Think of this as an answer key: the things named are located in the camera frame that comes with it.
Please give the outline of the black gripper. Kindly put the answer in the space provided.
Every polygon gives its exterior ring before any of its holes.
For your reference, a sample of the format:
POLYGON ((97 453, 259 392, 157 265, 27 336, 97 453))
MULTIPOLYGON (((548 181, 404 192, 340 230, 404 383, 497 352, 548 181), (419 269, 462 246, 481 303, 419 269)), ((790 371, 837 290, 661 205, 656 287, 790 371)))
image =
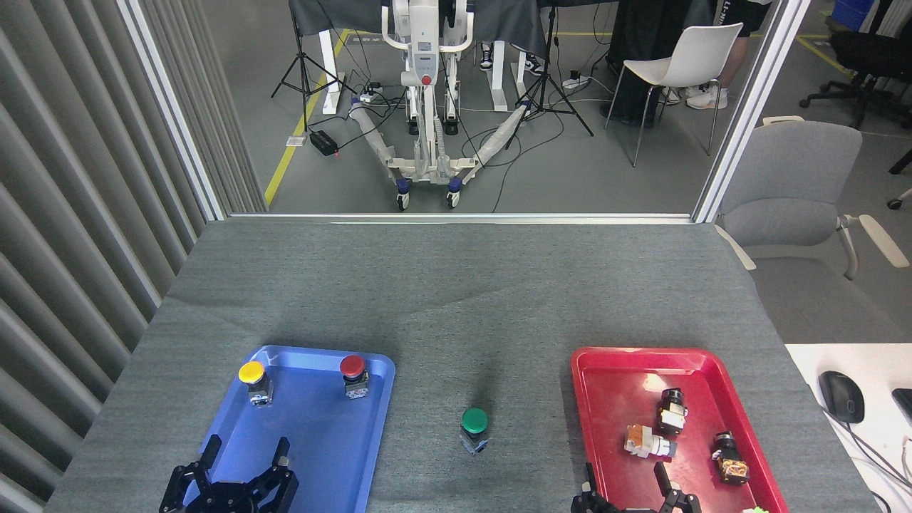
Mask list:
MULTIPOLYGON (((684 493, 680 487, 673 483, 665 470, 664 463, 655 464, 655 478, 659 492, 663 496, 663 503, 658 512, 701 512, 700 500, 696 494, 684 493)), ((605 497, 597 492, 595 471, 591 463, 584 464, 586 480, 581 484, 581 493, 572 499, 572 512, 623 512, 623 513, 655 513, 652 509, 615 509, 605 497)))
POLYGON ((260 474, 258 488, 240 482, 209 480, 209 470, 214 465, 222 441, 211 435, 198 460, 188 465, 176 465, 163 494, 159 512, 289 512, 294 495, 299 489, 299 479, 288 467, 290 442, 281 436, 270 468, 260 474), (189 504, 185 503, 187 491, 195 484, 199 494, 189 504))

